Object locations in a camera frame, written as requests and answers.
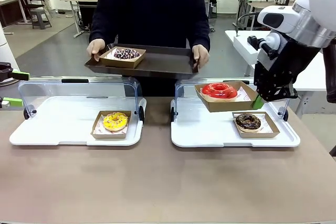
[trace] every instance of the red glazed donut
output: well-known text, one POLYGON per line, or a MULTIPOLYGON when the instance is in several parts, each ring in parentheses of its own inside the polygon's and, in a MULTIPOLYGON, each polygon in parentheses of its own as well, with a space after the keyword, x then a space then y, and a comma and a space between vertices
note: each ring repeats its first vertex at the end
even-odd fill
POLYGON ((209 102, 233 102, 238 93, 225 83, 211 83, 202 88, 202 96, 209 102))

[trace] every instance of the black serving tray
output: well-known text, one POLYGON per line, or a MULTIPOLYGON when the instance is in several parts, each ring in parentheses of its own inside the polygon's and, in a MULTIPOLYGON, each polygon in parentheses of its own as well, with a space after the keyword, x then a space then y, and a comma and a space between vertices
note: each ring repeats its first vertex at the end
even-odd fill
POLYGON ((198 67, 194 68, 194 55, 190 49, 171 47, 137 46, 126 44, 110 44, 109 48, 115 46, 145 49, 145 57, 135 68, 108 67, 101 62, 91 58, 85 66, 96 73, 121 74, 123 76, 141 76, 170 78, 176 80, 190 79, 198 73, 198 67))

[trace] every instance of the person's right hand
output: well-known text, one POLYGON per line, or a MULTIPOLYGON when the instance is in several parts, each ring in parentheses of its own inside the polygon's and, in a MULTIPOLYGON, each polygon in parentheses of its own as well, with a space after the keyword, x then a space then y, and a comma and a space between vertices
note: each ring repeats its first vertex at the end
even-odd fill
POLYGON ((96 61, 99 61, 99 51, 105 48, 105 41, 103 39, 94 39, 89 44, 86 52, 89 57, 93 57, 96 61))

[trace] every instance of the person's hand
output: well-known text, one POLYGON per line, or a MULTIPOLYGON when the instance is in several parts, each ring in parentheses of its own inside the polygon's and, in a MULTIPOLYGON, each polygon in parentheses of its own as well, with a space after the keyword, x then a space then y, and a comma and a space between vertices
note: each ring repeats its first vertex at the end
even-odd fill
POLYGON ((196 63, 194 64, 194 67, 197 66, 198 68, 204 67, 205 64, 209 61, 209 52, 208 50, 203 47, 202 45, 195 45, 193 46, 193 54, 194 54, 194 60, 196 63))
POLYGON ((103 39, 94 39, 89 44, 88 48, 86 49, 86 52, 88 52, 88 56, 92 57, 99 61, 99 51, 103 50, 105 48, 105 41, 103 39))

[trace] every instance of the white plastic tray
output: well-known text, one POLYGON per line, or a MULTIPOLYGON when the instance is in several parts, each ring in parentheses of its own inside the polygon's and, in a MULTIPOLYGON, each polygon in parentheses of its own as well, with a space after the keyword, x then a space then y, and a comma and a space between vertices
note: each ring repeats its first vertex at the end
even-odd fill
MULTIPOLYGON (((139 106, 145 110, 146 99, 139 106)), ((134 114, 135 98, 92 99, 87 97, 51 97, 25 120, 9 140, 13 145, 105 145, 129 146, 140 140, 143 122, 134 114), (125 139, 96 140, 92 126, 102 110, 132 111, 125 139)))
POLYGON ((272 103, 266 103, 258 111, 267 112, 275 122, 280 131, 275 138, 241 138, 232 112, 210 113, 199 98, 178 98, 179 114, 171 123, 172 142, 179 147, 296 147, 300 144, 300 137, 279 118, 272 103))

